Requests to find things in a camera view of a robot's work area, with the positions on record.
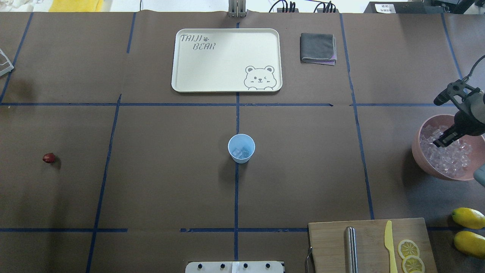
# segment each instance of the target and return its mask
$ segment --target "wooden cutting board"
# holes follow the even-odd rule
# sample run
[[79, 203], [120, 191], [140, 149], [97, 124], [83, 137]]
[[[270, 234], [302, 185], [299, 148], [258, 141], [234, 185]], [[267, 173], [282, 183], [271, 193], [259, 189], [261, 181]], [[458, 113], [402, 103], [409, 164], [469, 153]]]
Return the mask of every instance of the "wooden cutting board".
[[[437, 273], [428, 231], [423, 218], [389, 219], [398, 273], [403, 273], [397, 246], [403, 239], [413, 240], [420, 249], [426, 273]], [[309, 223], [310, 245], [316, 273], [344, 273], [344, 232], [347, 226], [356, 229], [357, 268], [360, 273], [388, 273], [389, 252], [384, 246], [387, 220]]]

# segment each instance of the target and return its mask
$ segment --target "red fruit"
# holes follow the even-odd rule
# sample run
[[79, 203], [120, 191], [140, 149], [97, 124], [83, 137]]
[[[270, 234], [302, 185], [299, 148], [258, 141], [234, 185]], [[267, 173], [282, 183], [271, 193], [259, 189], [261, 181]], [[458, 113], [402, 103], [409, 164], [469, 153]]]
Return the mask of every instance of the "red fruit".
[[44, 155], [42, 160], [46, 163], [54, 163], [56, 161], [56, 156], [53, 153], [48, 153]]

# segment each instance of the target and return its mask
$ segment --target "lemon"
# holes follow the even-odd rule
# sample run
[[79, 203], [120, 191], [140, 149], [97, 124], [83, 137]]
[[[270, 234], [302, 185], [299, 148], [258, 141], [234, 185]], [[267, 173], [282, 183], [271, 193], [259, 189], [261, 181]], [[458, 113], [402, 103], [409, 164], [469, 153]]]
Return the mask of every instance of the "lemon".
[[485, 259], [485, 237], [470, 231], [460, 231], [455, 235], [454, 244], [460, 252], [475, 258]]
[[424, 263], [418, 256], [409, 255], [404, 258], [402, 263], [404, 273], [419, 271], [424, 273]]
[[453, 221], [467, 228], [481, 229], [485, 227], [485, 216], [478, 210], [460, 207], [452, 213]]
[[418, 248], [418, 245], [411, 240], [400, 241], [397, 247], [397, 252], [403, 259], [409, 255], [420, 256], [420, 249]]

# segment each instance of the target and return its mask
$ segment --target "white label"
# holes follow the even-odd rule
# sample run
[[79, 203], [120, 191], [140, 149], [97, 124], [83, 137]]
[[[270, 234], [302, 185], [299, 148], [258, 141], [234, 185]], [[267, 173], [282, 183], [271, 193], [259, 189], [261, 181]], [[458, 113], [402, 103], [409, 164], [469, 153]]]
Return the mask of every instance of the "white label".
[[378, 13], [396, 13], [393, 4], [375, 4], [375, 10]]

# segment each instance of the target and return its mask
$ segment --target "table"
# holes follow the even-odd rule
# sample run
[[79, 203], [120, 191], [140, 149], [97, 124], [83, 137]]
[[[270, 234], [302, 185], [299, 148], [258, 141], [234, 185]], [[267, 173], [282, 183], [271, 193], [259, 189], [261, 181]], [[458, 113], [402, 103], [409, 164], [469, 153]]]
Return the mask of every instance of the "table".
[[[453, 248], [476, 181], [430, 177], [411, 154], [449, 82], [485, 45], [471, 15], [3, 13], [2, 272], [183, 272], [190, 261], [278, 260], [304, 271], [307, 223], [424, 217], [439, 272], [482, 272]], [[182, 28], [273, 28], [283, 87], [179, 94]], [[300, 33], [337, 39], [334, 67], [301, 63]], [[478, 66], [472, 86], [485, 86]], [[226, 145], [256, 142], [237, 165]], [[59, 162], [41, 161], [53, 152]]]

